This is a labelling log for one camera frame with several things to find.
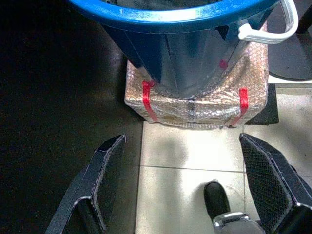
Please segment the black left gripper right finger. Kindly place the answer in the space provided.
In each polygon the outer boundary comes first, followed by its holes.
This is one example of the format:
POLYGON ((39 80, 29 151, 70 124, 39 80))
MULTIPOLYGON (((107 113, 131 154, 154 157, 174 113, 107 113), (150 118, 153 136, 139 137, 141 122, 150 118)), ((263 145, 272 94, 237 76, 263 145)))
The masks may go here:
POLYGON ((249 189, 266 234, 312 234, 312 187, 280 151, 240 134, 249 189))

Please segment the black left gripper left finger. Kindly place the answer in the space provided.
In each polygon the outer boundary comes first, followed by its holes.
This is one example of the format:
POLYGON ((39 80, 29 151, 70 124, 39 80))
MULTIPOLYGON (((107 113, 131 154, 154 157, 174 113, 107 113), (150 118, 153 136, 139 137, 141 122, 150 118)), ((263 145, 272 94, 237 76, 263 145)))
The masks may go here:
POLYGON ((105 234, 116 199, 125 135, 104 142, 76 175, 45 234, 105 234))

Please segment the bubble-wrapped box with red tape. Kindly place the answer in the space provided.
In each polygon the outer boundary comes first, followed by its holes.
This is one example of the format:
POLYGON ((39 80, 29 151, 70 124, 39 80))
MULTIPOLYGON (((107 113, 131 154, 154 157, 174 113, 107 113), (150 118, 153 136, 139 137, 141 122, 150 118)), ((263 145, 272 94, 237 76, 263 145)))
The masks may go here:
POLYGON ((224 26, 168 34, 161 80, 127 63, 125 103, 149 123, 213 129, 246 123, 268 99, 268 47, 224 26))

